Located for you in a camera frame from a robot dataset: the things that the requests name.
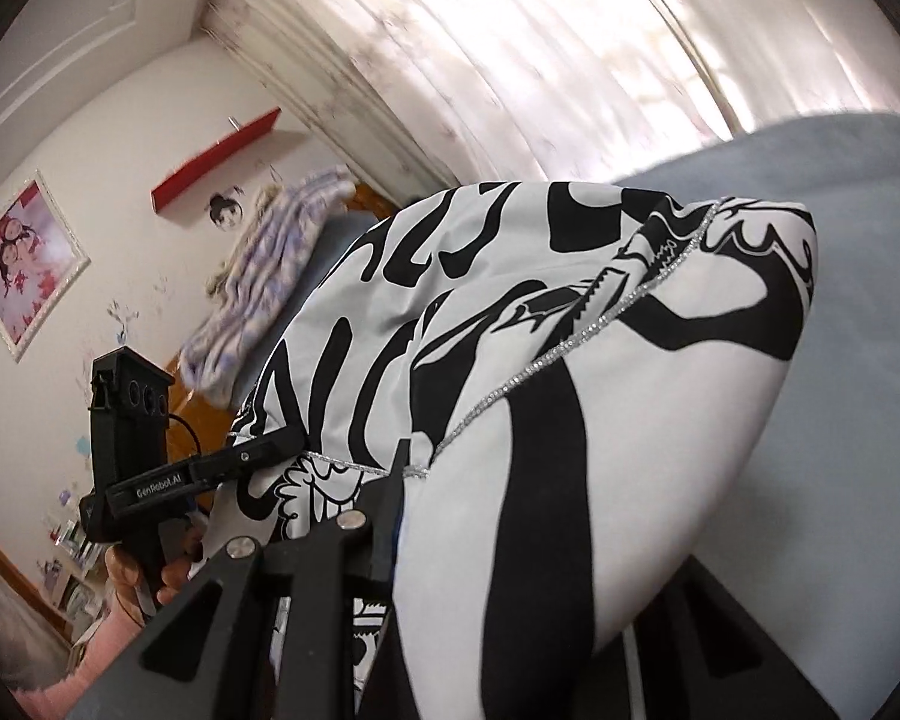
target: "white curtain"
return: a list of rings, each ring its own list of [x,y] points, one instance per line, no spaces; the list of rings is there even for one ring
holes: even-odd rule
[[[852,50],[859,18],[879,56]],[[204,25],[403,203],[610,181],[794,115],[900,112],[882,18],[869,0],[210,0]]]

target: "framed picture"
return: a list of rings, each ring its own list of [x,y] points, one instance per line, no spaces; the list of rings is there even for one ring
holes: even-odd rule
[[[36,173],[0,215],[0,333],[14,360],[89,262]]]

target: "white wall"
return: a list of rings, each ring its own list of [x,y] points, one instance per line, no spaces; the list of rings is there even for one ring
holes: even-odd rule
[[[29,0],[0,41],[0,181],[70,114],[190,40],[206,0]]]
[[[286,180],[334,162],[296,119],[232,157],[161,215],[149,191],[187,158],[276,105],[208,39],[180,47],[73,114],[0,187],[2,204],[39,169],[91,259],[20,362],[0,337],[0,547],[31,579],[50,555],[42,519],[53,498],[91,474],[77,451],[88,435],[89,362],[117,346],[116,300],[131,312],[127,342],[164,365],[205,316],[203,284],[236,233],[204,211],[211,191],[252,184],[264,162]],[[250,198],[244,203],[245,213]]]

